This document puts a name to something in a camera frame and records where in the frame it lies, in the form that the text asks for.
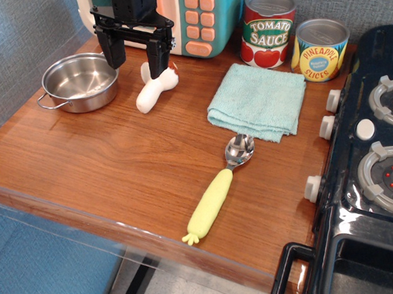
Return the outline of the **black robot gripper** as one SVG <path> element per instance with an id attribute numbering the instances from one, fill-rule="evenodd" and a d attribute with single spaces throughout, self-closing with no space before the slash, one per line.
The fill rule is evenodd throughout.
<path id="1" fill-rule="evenodd" d="M 157 12 L 157 5 L 158 0 L 109 0 L 105 6 L 92 6 L 95 34 L 113 69 L 126 61 L 126 41 L 147 46 L 151 79 L 168 68 L 174 23 Z"/>

